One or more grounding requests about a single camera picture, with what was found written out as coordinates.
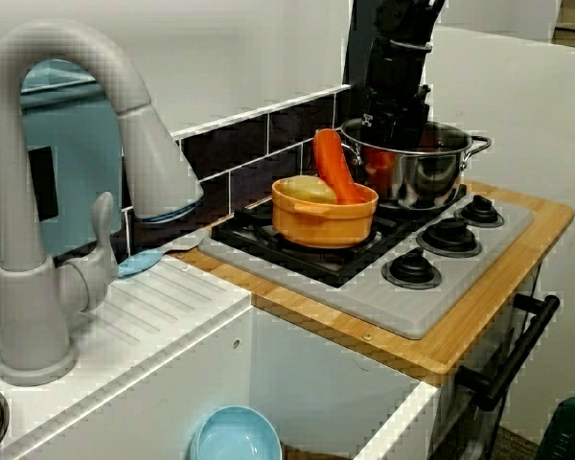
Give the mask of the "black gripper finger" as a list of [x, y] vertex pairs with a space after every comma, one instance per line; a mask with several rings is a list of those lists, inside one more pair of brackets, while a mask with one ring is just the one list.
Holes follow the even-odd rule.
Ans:
[[391, 145], [396, 124], [396, 117], [378, 117], [374, 121], [374, 143], [376, 145]]
[[398, 145], [400, 147], [418, 147], [425, 129], [421, 120], [403, 120], [398, 126]]

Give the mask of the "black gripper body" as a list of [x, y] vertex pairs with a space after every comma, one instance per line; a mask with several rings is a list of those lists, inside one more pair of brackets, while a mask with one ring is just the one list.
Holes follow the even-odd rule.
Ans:
[[398, 144], [398, 126], [403, 120], [428, 120], [429, 105], [426, 96], [430, 92], [427, 84], [419, 86], [414, 95], [394, 98], [388, 93], [370, 90], [361, 117], [360, 137], [364, 144], [374, 143], [374, 121], [378, 117], [396, 117], [392, 144]]

